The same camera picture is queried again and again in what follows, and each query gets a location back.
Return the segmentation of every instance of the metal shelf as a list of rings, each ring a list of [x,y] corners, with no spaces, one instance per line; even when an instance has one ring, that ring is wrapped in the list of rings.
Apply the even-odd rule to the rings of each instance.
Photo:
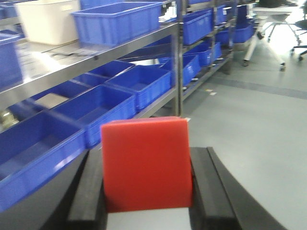
[[[213,7],[212,1],[196,3],[196,4],[188,5],[186,12],[204,10],[210,7]]]
[[[224,56],[223,60],[216,63],[215,66],[209,68],[203,68],[195,77],[198,78],[196,82],[191,82],[188,85],[188,89],[183,92],[183,100],[187,99],[195,90],[197,90],[209,77],[211,77],[216,71],[218,71],[225,63],[231,58],[231,53]]]
[[[151,103],[148,107],[143,109],[141,112],[135,115],[134,118],[145,118],[145,117],[151,117],[154,115],[162,106],[164,106],[166,103],[168,103],[170,100],[172,100],[177,95],[176,89],[171,89],[165,94],[163,94],[160,98],[155,100],[153,103]]]
[[[0,26],[14,25],[14,24],[19,24],[19,23],[20,23],[19,17],[6,18],[6,19],[0,20]]]
[[[17,47],[21,54],[24,81],[0,92],[0,110],[163,37],[175,35],[177,30],[177,23],[164,24],[157,31],[113,48],[94,46],[85,49],[80,48],[78,42],[47,46],[21,41]]]

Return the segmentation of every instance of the red block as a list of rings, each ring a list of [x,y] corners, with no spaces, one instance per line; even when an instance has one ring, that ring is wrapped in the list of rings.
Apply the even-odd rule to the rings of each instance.
[[[102,126],[108,212],[192,205],[188,124],[178,117]]]

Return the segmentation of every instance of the white plastic bin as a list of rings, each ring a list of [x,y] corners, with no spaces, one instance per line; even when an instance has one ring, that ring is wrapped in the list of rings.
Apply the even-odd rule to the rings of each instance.
[[[61,45],[78,39],[71,12],[79,0],[36,0],[15,5],[29,41]]]

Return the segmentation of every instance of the white gray surface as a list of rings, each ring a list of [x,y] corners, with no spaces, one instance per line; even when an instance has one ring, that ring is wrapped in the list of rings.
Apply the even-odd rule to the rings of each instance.
[[[200,87],[185,101],[185,116],[191,118],[191,146],[213,146],[264,208],[289,230],[302,230],[307,226],[307,56],[302,62],[289,57],[295,37],[282,31],[286,28],[276,28],[271,41],[286,60],[285,73],[263,47],[248,67],[241,66],[244,53],[236,53],[232,74],[219,72]]]

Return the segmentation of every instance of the shelf tier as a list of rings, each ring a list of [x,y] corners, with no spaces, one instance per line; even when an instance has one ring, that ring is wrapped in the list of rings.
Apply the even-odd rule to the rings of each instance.
[[[177,33],[177,23],[163,24],[158,30],[125,44],[110,47],[80,48],[78,42],[48,46],[20,40],[24,80],[0,92],[0,110],[37,93],[120,58],[168,35]]]
[[[188,89],[183,92],[183,100],[187,99],[195,90],[197,90],[209,77],[211,77],[216,71],[218,71],[224,64],[226,64],[232,56],[232,53],[222,56],[223,60],[217,61],[216,65],[212,68],[203,68],[195,78],[198,78],[196,82],[191,82],[188,85]]]
[[[0,20],[0,26],[19,24],[19,17],[5,18]]]

